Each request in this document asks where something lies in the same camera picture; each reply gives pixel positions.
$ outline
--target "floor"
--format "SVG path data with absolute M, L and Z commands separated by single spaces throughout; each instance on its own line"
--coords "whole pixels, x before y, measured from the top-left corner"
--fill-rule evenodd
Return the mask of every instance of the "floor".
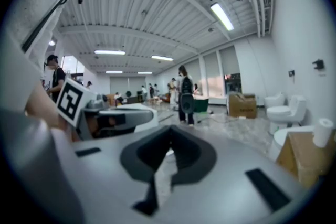
M 179 125 L 177 111 L 172 111 L 169 104 L 151 105 L 150 107 L 158 111 L 159 123 L 162 125 Z M 242 119 L 229 117 L 226 114 L 225 106 L 209 106 L 209 110 L 214 114 L 195 115 L 194 128 L 202 132 L 213 132 L 216 135 L 223 135 L 227 138 L 235 139 L 254 148 L 267 156 L 271 146 L 272 136 L 268 134 L 269 121 L 266 117 L 265 109 L 258 109 L 256 119 Z M 173 152 L 168 152 L 159 170 L 155 174 L 156 191 L 159 206 L 162 206 L 170 196 L 170 178 L 177 172 L 175 156 Z

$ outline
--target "speaker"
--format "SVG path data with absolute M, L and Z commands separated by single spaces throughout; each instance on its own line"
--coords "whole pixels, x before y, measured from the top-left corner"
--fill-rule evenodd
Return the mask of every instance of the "speaker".
M 191 114 L 194 113 L 194 98 L 191 93 L 184 93 L 180 99 L 181 108 L 184 113 Z

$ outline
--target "white ceiling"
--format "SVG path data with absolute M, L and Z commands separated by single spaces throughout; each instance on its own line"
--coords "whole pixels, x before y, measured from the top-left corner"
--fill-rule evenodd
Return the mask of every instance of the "white ceiling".
M 270 0 L 262 1 L 267 28 Z M 216 2 L 234 30 L 228 32 L 211 11 L 210 6 Z M 58 24 L 67 46 L 77 52 L 75 56 L 98 73 L 158 73 L 257 29 L 253 1 L 249 0 L 83 0 L 81 5 L 78 0 L 70 0 Z M 98 48 L 124 50 L 126 56 L 97 57 L 93 52 Z M 152 55 L 172 57 L 174 61 L 160 62 L 151 59 Z

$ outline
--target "fluorescent light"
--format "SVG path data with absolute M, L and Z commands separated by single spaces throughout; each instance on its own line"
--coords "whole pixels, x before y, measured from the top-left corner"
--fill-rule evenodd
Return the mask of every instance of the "fluorescent light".
M 106 71 L 106 74 L 122 74 L 122 71 Z
M 165 61 L 174 61 L 173 58 L 162 57 L 162 56 L 156 56 L 156 55 L 153 55 L 153 56 L 152 56 L 152 59 L 165 60 Z
M 116 55 L 125 55 L 126 52 L 121 50 L 95 50 L 95 54 L 116 54 Z
M 222 23 L 225 25 L 228 31 L 231 31 L 234 29 L 232 23 L 230 22 L 229 18 L 226 16 L 225 12 L 223 11 L 219 3 L 212 5 L 211 9 L 218 16 L 218 18 L 222 21 Z

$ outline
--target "black t-shirt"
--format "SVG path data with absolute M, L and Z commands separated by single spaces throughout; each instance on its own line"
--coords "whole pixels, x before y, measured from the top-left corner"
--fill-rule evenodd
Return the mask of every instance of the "black t-shirt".
M 54 71 L 52 87 L 56 87 L 58 85 L 59 80 L 65 80 L 65 73 L 64 73 L 63 69 L 61 69 L 60 67 L 58 67 Z M 59 92 L 53 92 L 51 95 L 52 95 L 53 101 L 56 103 L 57 98 L 59 96 Z

